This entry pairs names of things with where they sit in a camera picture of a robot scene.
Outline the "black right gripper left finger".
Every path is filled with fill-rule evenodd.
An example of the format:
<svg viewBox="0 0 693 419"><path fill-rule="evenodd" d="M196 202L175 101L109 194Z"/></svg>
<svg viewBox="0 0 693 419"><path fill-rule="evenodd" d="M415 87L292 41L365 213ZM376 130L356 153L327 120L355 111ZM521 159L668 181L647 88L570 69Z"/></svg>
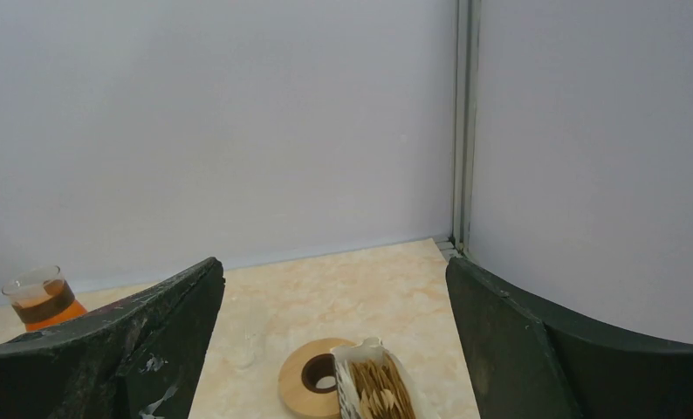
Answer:
<svg viewBox="0 0 693 419"><path fill-rule="evenodd" d="M186 418L225 287L207 258L0 344L0 418Z"/></svg>

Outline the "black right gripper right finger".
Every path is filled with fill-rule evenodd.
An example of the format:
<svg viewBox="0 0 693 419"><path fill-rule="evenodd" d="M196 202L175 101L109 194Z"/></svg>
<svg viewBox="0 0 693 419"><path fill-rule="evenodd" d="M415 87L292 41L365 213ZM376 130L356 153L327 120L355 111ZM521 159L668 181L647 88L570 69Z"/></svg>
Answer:
<svg viewBox="0 0 693 419"><path fill-rule="evenodd" d="M589 318L466 258L445 278L482 418L693 418L693 344Z"/></svg>

